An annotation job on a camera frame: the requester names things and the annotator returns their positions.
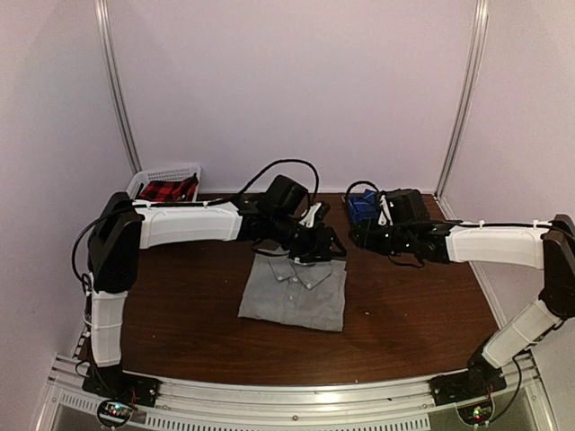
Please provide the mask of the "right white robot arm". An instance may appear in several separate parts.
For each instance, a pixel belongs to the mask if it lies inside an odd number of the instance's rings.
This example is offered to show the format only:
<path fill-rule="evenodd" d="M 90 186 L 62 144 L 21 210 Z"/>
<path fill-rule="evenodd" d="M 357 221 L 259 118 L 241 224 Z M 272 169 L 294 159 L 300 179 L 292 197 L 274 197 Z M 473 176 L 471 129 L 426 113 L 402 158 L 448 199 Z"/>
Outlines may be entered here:
<path fill-rule="evenodd" d="M 574 223 L 569 216 L 529 224 L 435 220 L 418 190 L 382 191 L 374 185 L 361 194 L 346 192 L 343 201 L 349 237 L 361 249 L 388 258 L 410 254 L 419 268 L 428 262 L 488 262 L 543 271 L 537 298 L 471 356 L 460 380 L 466 395 L 481 395 L 517 354 L 573 318 Z"/>

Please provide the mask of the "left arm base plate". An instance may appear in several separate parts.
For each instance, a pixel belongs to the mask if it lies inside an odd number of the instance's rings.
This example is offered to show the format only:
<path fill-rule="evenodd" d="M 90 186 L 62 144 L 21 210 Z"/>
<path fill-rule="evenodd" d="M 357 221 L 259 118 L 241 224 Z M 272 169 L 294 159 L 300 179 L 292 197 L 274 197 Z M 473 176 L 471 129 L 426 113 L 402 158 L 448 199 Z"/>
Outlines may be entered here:
<path fill-rule="evenodd" d="M 105 399 L 153 408 L 159 393 L 160 381 L 134 374 L 123 374 L 108 380 L 93 376 L 84 378 L 82 389 Z"/>

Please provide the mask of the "grey long sleeve shirt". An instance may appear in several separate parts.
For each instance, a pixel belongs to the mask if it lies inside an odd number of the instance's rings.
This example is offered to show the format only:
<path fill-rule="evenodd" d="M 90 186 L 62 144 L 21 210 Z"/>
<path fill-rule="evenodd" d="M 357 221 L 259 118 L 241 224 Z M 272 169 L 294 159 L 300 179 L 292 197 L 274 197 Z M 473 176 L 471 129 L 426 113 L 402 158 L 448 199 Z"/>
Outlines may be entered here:
<path fill-rule="evenodd" d="M 297 264 L 285 257 L 257 255 L 239 305 L 240 318 L 311 330 L 344 327 L 346 262 Z"/>

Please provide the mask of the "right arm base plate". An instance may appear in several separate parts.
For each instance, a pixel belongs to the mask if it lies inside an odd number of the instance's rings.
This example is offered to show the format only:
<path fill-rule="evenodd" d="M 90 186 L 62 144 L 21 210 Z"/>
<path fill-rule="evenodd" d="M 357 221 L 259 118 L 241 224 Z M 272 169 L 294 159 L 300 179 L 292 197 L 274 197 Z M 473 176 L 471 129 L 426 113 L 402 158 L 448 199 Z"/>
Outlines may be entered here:
<path fill-rule="evenodd" d="M 458 403 L 475 398 L 486 398 L 489 391 L 507 388 L 504 377 L 495 376 L 485 381 L 471 376 L 468 370 L 455 374 L 442 374 L 429 380 L 429 388 L 436 406 Z"/>

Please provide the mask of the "blue plaid shirt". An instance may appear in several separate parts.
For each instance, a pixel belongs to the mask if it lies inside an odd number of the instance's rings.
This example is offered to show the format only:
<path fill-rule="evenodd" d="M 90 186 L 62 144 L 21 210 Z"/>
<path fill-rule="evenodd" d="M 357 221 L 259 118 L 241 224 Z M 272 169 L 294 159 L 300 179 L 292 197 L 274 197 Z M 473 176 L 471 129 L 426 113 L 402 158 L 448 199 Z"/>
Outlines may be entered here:
<path fill-rule="evenodd" d="M 378 224 L 381 214 L 380 196 L 378 191 L 372 189 L 365 189 L 360 193 L 349 192 L 344 195 L 343 203 L 351 230 Z"/>

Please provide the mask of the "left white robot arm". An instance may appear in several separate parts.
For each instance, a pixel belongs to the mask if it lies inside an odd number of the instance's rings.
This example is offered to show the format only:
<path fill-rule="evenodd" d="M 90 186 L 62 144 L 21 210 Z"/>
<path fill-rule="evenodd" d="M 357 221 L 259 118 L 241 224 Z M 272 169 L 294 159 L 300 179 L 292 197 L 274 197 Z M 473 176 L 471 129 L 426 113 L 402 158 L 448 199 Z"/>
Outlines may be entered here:
<path fill-rule="evenodd" d="M 137 281 L 139 252 L 180 242 L 275 242 L 297 263 L 327 262 L 347 251 L 324 222 L 330 207 L 285 175 L 257 194 L 241 190 L 208 201 L 150 202 L 126 192 L 111 196 L 101 215 L 82 232 L 87 270 L 76 272 L 87 297 L 91 372 L 111 399 L 123 397 L 129 380 L 120 336 L 125 301 Z"/>

